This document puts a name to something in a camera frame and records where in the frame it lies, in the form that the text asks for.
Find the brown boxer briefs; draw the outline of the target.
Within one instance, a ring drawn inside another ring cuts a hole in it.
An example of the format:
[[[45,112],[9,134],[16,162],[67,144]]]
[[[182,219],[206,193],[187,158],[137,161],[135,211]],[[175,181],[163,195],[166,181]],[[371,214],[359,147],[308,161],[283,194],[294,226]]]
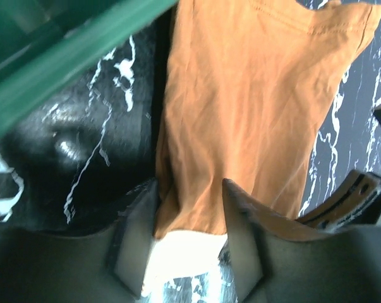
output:
[[[142,295],[202,275],[227,240],[222,181],[296,219],[318,130],[381,5],[180,1],[156,148],[160,206]]]

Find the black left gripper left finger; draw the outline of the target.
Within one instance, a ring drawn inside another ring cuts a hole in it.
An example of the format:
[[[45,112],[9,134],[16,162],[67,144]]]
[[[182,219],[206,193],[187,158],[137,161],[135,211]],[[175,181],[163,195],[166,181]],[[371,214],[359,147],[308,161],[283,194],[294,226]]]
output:
[[[0,223],[0,302],[134,302],[158,206],[149,179],[65,232]]]

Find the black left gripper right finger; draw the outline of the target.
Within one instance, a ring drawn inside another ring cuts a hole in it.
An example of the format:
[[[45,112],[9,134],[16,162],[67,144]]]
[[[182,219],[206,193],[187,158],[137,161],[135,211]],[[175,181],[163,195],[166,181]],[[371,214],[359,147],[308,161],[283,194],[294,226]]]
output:
[[[381,227],[323,232],[280,216],[224,179],[240,302],[381,302]]]

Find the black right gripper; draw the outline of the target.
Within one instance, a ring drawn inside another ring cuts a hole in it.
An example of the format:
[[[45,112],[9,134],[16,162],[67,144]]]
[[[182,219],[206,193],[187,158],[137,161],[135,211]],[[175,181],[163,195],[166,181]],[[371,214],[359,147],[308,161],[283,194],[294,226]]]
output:
[[[330,197],[297,221],[327,232],[348,225],[381,226],[381,176],[352,170]]]

